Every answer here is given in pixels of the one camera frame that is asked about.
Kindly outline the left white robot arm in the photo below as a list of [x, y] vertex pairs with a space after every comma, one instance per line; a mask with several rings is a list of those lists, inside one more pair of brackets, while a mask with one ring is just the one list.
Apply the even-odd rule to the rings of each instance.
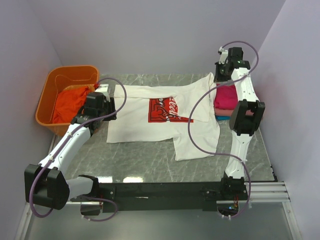
[[101, 123], [116, 120], [115, 111], [115, 100], [106, 91], [87, 95], [60, 142], [38, 164], [26, 167], [24, 187], [28, 203], [61, 210], [70, 199], [98, 196], [100, 186], [97, 177], [81, 174], [67, 180], [65, 174], [80, 148]]

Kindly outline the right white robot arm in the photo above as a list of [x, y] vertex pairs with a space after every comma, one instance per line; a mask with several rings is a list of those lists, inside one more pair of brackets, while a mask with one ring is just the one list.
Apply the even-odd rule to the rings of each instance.
[[266, 106], [256, 95], [250, 73], [251, 66], [247, 60], [243, 60], [242, 48], [220, 47], [218, 53], [220, 59], [215, 63], [214, 81], [233, 83], [237, 95], [237, 104], [229, 120], [232, 133], [230, 157], [219, 191], [222, 200], [240, 200], [248, 197], [245, 186], [245, 161], [250, 142], [260, 126]]

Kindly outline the white printed t-shirt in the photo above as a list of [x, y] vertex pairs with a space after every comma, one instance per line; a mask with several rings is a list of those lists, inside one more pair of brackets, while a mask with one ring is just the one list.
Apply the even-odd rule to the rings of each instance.
[[173, 140], [176, 161], [205, 158], [217, 150], [220, 126], [215, 117], [214, 75], [183, 86], [117, 85], [117, 119], [108, 125], [107, 143]]

